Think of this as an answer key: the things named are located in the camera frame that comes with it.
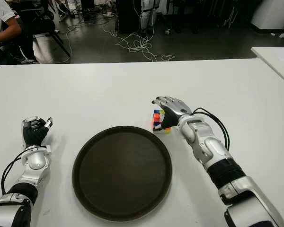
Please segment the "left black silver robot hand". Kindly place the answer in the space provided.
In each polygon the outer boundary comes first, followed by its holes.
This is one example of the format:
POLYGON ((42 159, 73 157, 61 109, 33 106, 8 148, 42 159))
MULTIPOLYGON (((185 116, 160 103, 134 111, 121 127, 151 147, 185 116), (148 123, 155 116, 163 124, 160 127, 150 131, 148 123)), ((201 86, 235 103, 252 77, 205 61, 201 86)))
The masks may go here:
POLYGON ((24 119, 22 121, 24 149, 28 149, 31 146, 41 146, 52 125, 52 117, 48 118, 47 121, 38 116, 24 119))

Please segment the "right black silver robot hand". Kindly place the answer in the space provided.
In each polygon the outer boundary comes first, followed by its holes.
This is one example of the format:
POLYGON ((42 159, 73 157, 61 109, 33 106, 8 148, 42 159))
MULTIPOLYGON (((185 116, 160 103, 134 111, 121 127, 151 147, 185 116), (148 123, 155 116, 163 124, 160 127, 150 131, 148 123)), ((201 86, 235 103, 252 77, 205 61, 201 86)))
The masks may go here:
POLYGON ((192 114, 191 109, 182 100, 170 96, 158 96, 151 103, 158 105, 165 112, 163 121, 154 126, 153 131, 176 126, 181 117, 192 114))

